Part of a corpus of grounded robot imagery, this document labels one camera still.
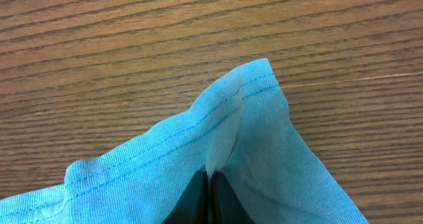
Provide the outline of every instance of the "wooden surface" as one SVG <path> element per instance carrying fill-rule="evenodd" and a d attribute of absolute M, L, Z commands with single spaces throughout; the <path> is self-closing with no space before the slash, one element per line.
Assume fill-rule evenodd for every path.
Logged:
<path fill-rule="evenodd" d="M 0 196 L 262 57 L 369 222 L 423 223 L 423 0 L 0 0 Z"/>

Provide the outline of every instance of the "stitching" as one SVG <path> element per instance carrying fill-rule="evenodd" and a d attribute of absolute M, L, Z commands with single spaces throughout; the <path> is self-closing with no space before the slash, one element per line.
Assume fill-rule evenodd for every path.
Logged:
<path fill-rule="evenodd" d="M 250 96 L 253 96 L 253 95 L 256 95 L 256 94 L 260 94 L 260 93 L 262 93 L 262 92 L 264 92 L 264 91 L 267 91 L 267 90 L 270 90 L 270 89 L 273 89 L 274 87 L 279 87 L 279 85 L 272 85 L 272 86 L 269 86 L 269 87 L 266 87 L 266 88 L 264 88 L 264 89 L 260 89 L 259 91 L 256 91 L 256 92 L 254 92 L 254 93 L 252 93 L 252 94 L 249 94 L 249 95 L 247 95 L 247 96 L 244 96 L 243 98 L 242 98 L 242 101 L 244 101 L 244 99 L 246 99 L 246 98 L 248 98 L 248 97 L 250 97 Z M 133 170 L 131 170 L 131 171 L 129 171 L 129 172 L 127 172 L 127 173 L 125 173 L 125 174 L 123 174 L 123 175 L 121 175 L 121 176 L 117 176 L 116 178 L 113 178 L 112 180 L 109 180 L 108 182 L 105 182 L 104 184 L 100 184 L 100 185 L 98 185 L 98 186 L 95 186 L 95 187 L 92 187 L 91 189 L 88 189 L 87 191 L 85 191 L 85 192 L 82 192 L 82 193 L 80 193 L 80 194 L 77 194 L 75 197 L 72 197 L 72 198 L 69 198 L 68 200 L 66 200 L 66 202 L 63 204 L 63 207 L 62 207 L 62 209 L 59 211 L 59 212 L 57 212 L 56 214 L 54 214 L 54 215 L 52 215 L 52 216 L 49 216 L 49 217 L 44 217 L 44 218 L 42 218 L 42 219 L 37 219 L 37 220 L 34 220 L 34 221 L 29 221 L 29 222 L 25 222 L 25 223 L 23 223 L 23 224 L 31 224 L 31 223 L 35 223 L 35 222 L 37 222 L 37 221 L 42 221 L 42 220 L 46 220 L 46 219 L 49 219 L 49 218 L 52 218 L 52 217 L 55 217 L 55 216 L 57 216 L 57 215 L 59 215 L 64 209 L 65 209 L 65 206 L 66 206 L 66 204 L 69 202 L 69 201 L 71 201 L 71 200 L 74 200 L 75 198 L 78 198 L 79 196 L 83 196 L 83 195 L 85 195 L 85 194 L 88 194 L 88 193 L 90 193 L 90 192 L 92 192 L 92 191 L 94 191 L 94 190 L 97 190 L 97 189 L 99 189 L 99 188 L 101 188 L 101 187 L 103 187 L 103 186 L 106 186 L 107 184 L 110 184 L 111 182 L 114 182 L 115 180 L 118 180 L 118 179 L 120 179 L 120 178 L 123 178 L 123 177 L 125 177 L 125 176 L 128 176 L 128 175 L 130 175 L 131 173 L 133 173 L 134 171 L 136 171 L 136 170 L 139 170 L 139 169 L 142 169 L 142 168 L 144 168 L 144 167 L 146 167 L 146 166 L 148 166 L 148 165 L 150 165 L 150 164 L 152 164 L 152 163 L 154 163 L 154 162 L 156 162 L 156 161 L 158 161 L 158 160 L 160 160 L 160 159 L 162 159 L 163 157 L 166 157 L 167 155 L 170 155 L 171 153 L 173 153 L 173 152 L 175 152 L 175 151 L 177 151 L 177 150 L 179 150 L 179 149 L 182 149 L 182 148 L 184 148 L 184 147 L 186 147 L 187 145 L 189 145 L 189 144 L 191 144 L 191 143 L 193 143 L 193 142 L 195 142 L 195 141 L 197 141 L 197 140 L 199 140 L 199 139 L 201 139 L 201 138 L 203 138 L 204 136 L 206 136 L 207 134 L 209 134 L 211 131 L 213 131 L 216 127 L 218 127 L 223 121 L 225 121 L 226 120 L 226 118 L 228 118 L 228 117 L 230 117 L 230 116 L 232 116 L 232 115 L 234 115 L 235 113 L 237 113 L 238 111 L 239 111 L 239 109 L 241 108 L 241 106 L 242 106 L 242 104 L 240 104 L 232 113 L 230 113 L 230 114 L 228 114 L 228 115 L 226 115 L 226 116 L 224 116 L 224 117 L 222 117 L 214 126 L 212 126 L 208 131 L 206 131 L 205 133 L 203 133 L 202 135 L 200 135 L 200 136 L 198 136 L 197 138 L 195 138 L 195 139 L 193 139 L 193 140 L 191 140 L 191 141 L 189 141 L 189 142 L 187 142 L 187 143 L 185 143 L 184 145 L 181 145 L 181 146 L 179 146 L 179 147 L 175 147 L 174 149 L 171 149 L 170 151 L 168 151 L 167 153 L 165 153 L 165 154 L 163 154 L 163 155 L 161 155 L 161 156 L 159 156 L 159 157 L 157 157 L 156 159 L 153 159 L 153 160 L 150 160 L 149 162 L 147 162 L 147 163 L 145 163 L 144 165 L 141 165 L 141 166 L 139 166 L 139 167 L 137 167 L 137 168 L 135 168 L 135 169 L 133 169 Z"/>
<path fill-rule="evenodd" d="M 102 172 L 104 172 L 104 171 L 106 171 L 106 170 L 110 170 L 110 169 L 112 169 L 112 168 L 114 168 L 114 167 L 118 167 L 118 166 L 120 166 L 120 165 L 122 165 L 123 163 L 125 163 L 125 162 L 128 162 L 128 161 L 130 161 L 130 160 L 132 160 L 132 159 L 134 159 L 135 157 L 137 157 L 137 156 L 139 156 L 139 155 L 141 155 L 141 154 L 143 154 L 143 153 L 145 153 L 145 152 L 147 152 L 147 151 L 149 151 L 149 150 L 151 150 L 151 149 L 153 149 L 153 148 L 155 148 L 155 147 L 157 147 L 157 146 L 159 146 L 159 145 L 161 145 L 161 144 L 163 144 L 164 142 L 166 142 L 167 140 L 169 140 L 169 139 L 171 139 L 171 138 L 174 138 L 174 137 L 176 137 L 176 136 L 178 136 L 178 135 L 180 135 L 181 133 L 184 133 L 184 132 L 186 132 L 186 131 L 189 131 L 189 130 L 191 130 L 191 129 L 193 129 L 193 128 L 195 128 L 196 126 L 198 126 L 201 122 L 203 122 L 208 116 L 210 116 L 210 114 L 212 114 L 216 109 L 218 109 L 223 103 L 225 103 L 225 102 L 227 102 L 229 99 L 231 99 L 231 98 L 233 98 L 236 94 L 238 94 L 238 92 L 241 90 L 241 88 L 243 88 L 244 86 L 246 86 L 246 85 L 249 85 L 249 84 L 251 84 L 251 83 L 253 83 L 253 82 L 255 82 L 255 81 L 257 81 L 257 80 L 259 80 L 259 79 L 263 79 L 263 78 L 265 78 L 265 77 L 269 77 L 269 76 L 272 76 L 272 75 L 274 75 L 273 73 L 269 73 L 269 74 L 267 74 L 267 75 L 263 75 L 263 76 L 260 76 L 260 77 L 257 77 L 257 78 L 255 78 L 255 79 L 253 79 L 253 80 L 250 80 L 250 81 L 248 81 L 248 82 L 246 82 L 246 83 L 243 83 L 233 94 L 231 94 L 231 96 L 229 96 L 229 97 L 227 97 L 225 100 L 223 100 L 222 102 L 220 102 L 217 106 L 215 106 L 214 108 L 212 108 L 200 121 L 198 121 L 197 123 L 195 123 L 193 126 L 191 126 L 191 127 L 189 127 L 189 128 L 186 128 L 186 129 L 184 129 L 184 130 L 181 130 L 181 131 L 179 131 L 179 132 L 177 132 L 177 133 L 175 133 L 175 134 L 173 134 L 173 135 L 170 135 L 170 136 L 168 136 L 168 137 L 166 137 L 164 140 L 162 140 L 162 141 L 160 141 L 160 142 L 158 142 L 157 144 L 155 144 L 155 145 L 153 145 L 153 146 L 151 146 L 151 147 L 149 147 L 149 148 L 147 148 L 146 150 L 143 150 L 143 151 L 140 151 L 139 153 L 136 153 L 135 155 L 133 155 L 133 156 L 131 156 L 130 158 L 128 158 L 128 159 L 126 159 L 126 160 L 124 160 L 124 161 L 121 161 L 121 162 L 119 162 L 119 163 L 117 163 L 117 164 L 115 164 L 115 165 L 112 165 L 112 166 L 110 166 L 110 167 L 108 167 L 108 168 L 105 168 L 105 169 L 103 169 L 103 170 L 100 170 L 100 171 L 98 171 L 98 172 L 96 172 L 95 174 L 92 174 L 92 175 L 89 175 L 89 176 L 86 176 L 86 177 L 84 177 L 84 178 L 80 178 L 80 179 L 78 179 L 78 180 L 73 180 L 73 181 L 71 181 L 71 182 L 69 182 L 69 183 L 67 183 L 67 184 L 65 184 L 65 187 L 67 187 L 67 186 L 69 186 L 69 185 L 71 185 L 71 184 L 75 184 L 75 183 L 78 183 L 78 182 L 81 182 L 81 181 L 84 181 L 84 180 L 86 180 L 86 179 L 88 179 L 88 178 L 91 178 L 91 177 L 94 177 L 94 176 L 97 176 L 97 175 L 99 175 L 99 174 L 101 174 Z M 62 201 L 59 201 L 59 202 L 55 202 L 55 203 L 52 203 L 52 204 L 46 204 L 46 205 L 42 205 L 42 206 L 39 206 L 39 207 L 35 207 L 35 208 L 29 208 L 29 209 L 24 209 L 24 210 L 18 210 L 18 211 L 14 211 L 14 212 L 12 212 L 12 213 L 7 213 L 7 214 L 3 214 L 3 215 L 0 215 L 0 217 L 5 217 L 5 216 L 9 216 L 9 215 L 15 215 L 15 214 L 18 214 L 18 213 L 21 213 L 21 212 L 28 212 L 28 211 L 35 211 L 35 210 L 37 210 L 37 209 L 41 209 L 41 208 L 43 208 L 43 207 L 48 207 L 48 206 L 51 206 L 51 205 L 55 205 L 55 204 L 58 204 L 58 203 L 60 203 L 60 202 L 62 202 Z"/>

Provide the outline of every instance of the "black object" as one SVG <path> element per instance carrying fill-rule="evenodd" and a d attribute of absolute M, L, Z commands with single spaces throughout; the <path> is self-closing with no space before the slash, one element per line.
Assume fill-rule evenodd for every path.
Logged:
<path fill-rule="evenodd" d="M 163 224 L 206 224 L 208 222 L 207 173 L 194 173 L 175 207 Z M 216 171 L 211 178 L 213 224 L 254 224 L 244 210 L 229 181 Z"/>

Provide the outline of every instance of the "blue fabric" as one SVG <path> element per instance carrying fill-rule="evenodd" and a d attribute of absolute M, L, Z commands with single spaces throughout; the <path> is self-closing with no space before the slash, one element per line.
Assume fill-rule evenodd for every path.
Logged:
<path fill-rule="evenodd" d="M 65 182 L 0 201 L 0 223 L 160 223 L 194 172 L 222 170 L 256 223 L 367 223 L 289 120 L 267 59 L 235 68 L 186 112 Z"/>

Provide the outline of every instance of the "seam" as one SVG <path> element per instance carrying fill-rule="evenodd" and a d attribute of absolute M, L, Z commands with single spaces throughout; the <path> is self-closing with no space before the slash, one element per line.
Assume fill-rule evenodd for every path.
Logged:
<path fill-rule="evenodd" d="M 256 95 L 256 94 L 260 94 L 260 93 L 263 93 L 264 91 L 267 91 L 267 90 L 270 90 L 270 89 L 273 89 L 273 88 L 275 88 L 275 87 L 279 87 L 279 84 L 277 84 L 277 85 L 272 85 L 272 86 L 269 86 L 269 87 L 266 87 L 266 88 L 264 88 L 264 89 L 260 89 L 259 91 L 256 91 L 256 92 L 254 92 L 254 93 L 251 93 L 251 94 L 249 94 L 249 95 L 246 95 L 246 96 L 244 96 L 241 100 L 242 101 L 244 101 L 244 99 L 246 99 L 246 98 L 248 98 L 248 97 L 250 97 L 250 96 L 253 96 L 253 95 Z M 54 215 L 52 215 L 52 216 L 49 216 L 49 217 L 44 217 L 44 218 L 42 218 L 42 219 L 37 219 L 37 220 L 34 220 L 34 221 L 28 221 L 28 222 L 25 222 L 25 223 L 22 223 L 22 224 L 31 224 L 31 223 L 35 223 L 35 222 L 37 222 L 37 221 L 43 221 L 43 220 L 46 220 L 46 219 L 50 219 L 50 218 L 53 218 L 53 217 L 55 217 L 55 216 L 57 216 L 57 215 L 59 215 L 64 209 L 65 209 L 65 206 L 66 206 L 66 204 L 69 202 L 69 201 L 71 201 L 71 200 L 74 200 L 75 198 L 78 198 L 79 196 L 84 196 L 85 194 L 89 194 L 89 193 L 91 193 L 92 191 L 94 191 L 94 190 L 97 190 L 97 189 L 99 189 L 99 188 L 102 188 L 103 186 L 106 186 L 107 184 L 110 184 L 111 182 L 114 182 L 115 180 L 118 180 L 118 179 L 120 179 L 120 178 L 123 178 L 123 177 L 125 177 L 125 176 L 128 176 L 128 175 L 130 175 L 131 173 L 133 173 L 134 171 L 137 171 L 137 170 L 139 170 L 139 169 L 142 169 L 142 168 L 144 168 L 144 167 L 146 167 L 146 166 L 148 166 L 148 165 L 150 165 L 150 164 L 152 164 L 152 163 L 154 163 L 154 162 L 156 162 L 156 161 L 159 161 L 160 159 L 162 159 L 163 157 L 166 157 L 166 156 L 168 156 L 168 155 L 170 155 L 171 153 L 173 153 L 173 152 L 175 152 L 175 151 L 177 151 L 177 150 L 179 150 L 179 149 L 182 149 L 182 148 L 184 148 L 184 147 L 186 147 L 187 145 L 189 145 L 189 144 L 191 144 L 191 143 L 193 143 L 193 142 L 195 142 L 195 141 L 197 141 L 197 140 L 199 140 L 199 139 L 201 139 L 201 138 L 203 138 L 204 136 L 206 136 L 207 134 L 209 134 L 211 131 L 213 131 L 216 127 L 218 127 L 223 121 L 225 121 L 228 117 L 230 117 L 230 116 L 232 116 L 232 115 L 234 115 L 235 113 L 237 113 L 238 111 L 239 111 L 239 109 L 241 108 L 241 106 L 242 106 L 243 104 L 240 104 L 232 113 L 230 113 L 230 114 L 228 114 L 228 115 L 226 115 L 226 116 L 224 116 L 224 117 L 222 117 L 214 126 L 212 126 L 208 131 L 206 131 L 206 132 L 204 132 L 202 135 L 200 135 L 200 136 L 198 136 L 197 138 L 195 138 L 195 139 L 193 139 L 193 140 L 191 140 L 191 141 L 189 141 L 189 142 L 187 142 L 187 143 L 185 143 L 184 145 L 181 145 L 181 146 L 178 146 L 178 147 L 175 147 L 174 149 L 171 149 L 170 151 L 168 151 L 168 152 L 166 152 L 165 154 L 163 154 L 163 155 L 161 155 L 161 156 L 159 156 L 159 157 L 157 157 L 156 159 L 153 159 L 153 160 L 150 160 L 149 162 L 147 162 L 147 163 L 145 163 L 144 165 L 141 165 L 141 166 L 139 166 L 139 167 L 137 167 L 137 168 L 135 168 L 135 169 L 133 169 L 133 170 L 130 170 L 129 172 L 127 172 L 127 173 L 125 173 L 125 174 L 123 174 L 123 175 L 121 175 L 121 176 L 117 176 L 116 178 L 113 178 L 112 180 L 109 180 L 108 182 L 105 182 L 104 184 L 100 184 L 100 185 L 98 185 L 98 186 L 95 186 L 95 187 L 92 187 L 91 189 L 88 189 L 88 190 L 86 190 L 86 191 L 84 191 L 84 192 L 81 192 L 80 194 L 77 194 L 76 196 L 74 196 L 74 197 L 72 197 L 72 198 L 69 198 L 68 200 L 66 200 L 66 202 L 63 204 L 63 207 L 60 209 L 60 211 L 59 212 L 57 212 L 56 214 L 54 214 Z"/>
<path fill-rule="evenodd" d="M 139 153 L 136 153 L 135 155 L 133 155 L 133 156 L 131 156 L 131 157 L 129 157 L 129 158 L 127 158 L 126 160 L 123 160 L 123 161 L 121 161 L 121 162 L 119 162 L 119 163 L 117 163 L 117 164 L 115 164 L 115 165 L 112 165 L 112 166 L 110 166 L 110 167 L 108 167 L 108 168 L 105 168 L 105 169 L 102 169 L 102 170 L 100 170 L 100 171 L 98 171 L 98 172 L 96 172 L 96 173 L 94 173 L 94 174 L 92 174 L 92 175 L 88 175 L 88 176 L 86 176 L 86 177 L 84 177 L 84 178 L 80 178 L 80 179 L 77 179 L 77 180 L 73 180 L 73 181 L 71 181 L 71 182 L 68 182 L 67 184 L 65 184 L 64 186 L 65 187 L 67 187 L 67 186 L 69 186 L 69 185 L 71 185 L 71 184 L 75 184 L 75 183 L 78 183 L 78 182 L 82 182 L 82 181 L 84 181 L 84 180 L 87 180 L 87 179 L 89 179 L 89 178 L 92 178 L 92 177 L 94 177 L 94 176 L 97 176 L 97 175 L 99 175 L 99 174 L 101 174 L 102 172 L 104 172 L 104 171 L 107 171 L 107 170 L 110 170 L 110 169 L 112 169 L 112 168 L 115 168 L 115 167 L 118 167 L 118 166 L 120 166 L 120 165 L 122 165 L 122 164 L 124 164 L 124 163 L 126 163 L 126 162 L 128 162 L 128 161 L 130 161 L 130 160 L 132 160 L 132 159 L 134 159 L 134 158 L 136 158 L 137 156 L 139 156 L 139 155 L 142 155 L 143 153 L 145 153 L 145 152 L 147 152 L 147 151 L 149 151 L 149 150 L 151 150 L 151 149 L 153 149 L 153 148 L 155 148 L 155 147 L 157 147 L 157 146 L 159 146 L 159 145 L 161 145 L 161 144 L 163 144 L 164 142 L 166 142 L 167 140 L 169 140 L 169 139 L 171 139 L 171 138 L 174 138 L 174 137 L 176 137 L 176 136 L 178 136 L 178 135 L 180 135 L 180 134 L 182 134 L 182 133 L 184 133 L 184 132 L 186 132 L 186 131 L 189 131 L 189 130 L 192 130 L 192 129 L 194 129 L 196 126 L 198 126 L 201 122 L 203 122 L 208 116 L 210 116 L 216 109 L 218 109 L 223 103 L 225 103 L 225 102 L 227 102 L 229 99 L 231 99 L 231 98 L 233 98 L 236 94 L 238 94 L 239 93 L 239 91 L 243 88 L 243 87 L 245 87 L 245 86 L 247 86 L 247 85 L 249 85 L 249 84 L 251 84 L 251 83 L 254 83 L 254 82 L 256 82 L 257 80 L 259 80 L 259 79 L 263 79 L 263 78 L 265 78 L 265 77 L 269 77 L 269 76 L 272 76 L 272 75 L 274 75 L 273 73 L 269 73 L 269 74 L 267 74 L 267 75 L 263 75 L 263 76 L 259 76 L 259 77 L 257 77 L 257 78 L 255 78 L 255 79 L 252 79 L 252 80 L 250 80 L 250 81 L 248 81 L 248 82 L 246 82 L 246 83 L 243 83 L 233 94 L 231 94 L 229 97 L 227 97 L 225 100 L 223 100 L 222 102 L 220 102 L 217 106 L 215 106 L 214 108 L 212 108 L 202 119 L 200 119 L 198 122 L 196 122 L 193 126 L 191 126 L 191 127 L 189 127 L 189 128 L 186 128 L 186 129 L 183 129 L 183 130 L 181 130 L 181 131 L 178 131 L 177 133 L 175 133 L 175 134 L 173 134 L 173 135 L 170 135 L 170 136 L 168 136 L 168 137 L 166 137 L 164 140 L 162 140 L 162 141 L 160 141 L 160 142 L 158 142 L 157 144 L 155 144 L 155 145 L 152 145 L 151 147 L 149 147 L 149 148 L 147 148 L 146 150 L 143 150 L 143 151 L 140 151 Z M 55 203 L 52 203 L 52 204 L 46 204 L 46 205 L 42 205 L 42 206 L 39 206 L 39 207 L 34 207 L 34 208 L 29 208 L 29 209 L 23 209 L 23 210 L 18 210 L 18 211 L 14 211 L 14 212 L 12 212 L 12 213 L 7 213 L 7 214 L 3 214 L 3 215 L 0 215 L 0 217 L 6 217 L 6 216 L 10 216 L 10 215 L 15 215 L 15 214 L 18 214 L 18 213 L 22 213 L 22 212 L 28 212 L 28 211 L 35 211 L 35 210 L 37 210 L 37 209 L 41 209 L 41 208 L 44 208 L 44 207 L 48 207 L 48 206 L 51 206 L 51 205 L 55 205 L 55 204 L 58 204 L 58 203 L 60 203 L 60 202 L 62 202 L 63 200 L 61 200 L 61 201 L 58 201 L 58 202 L 55 202 Z"/>

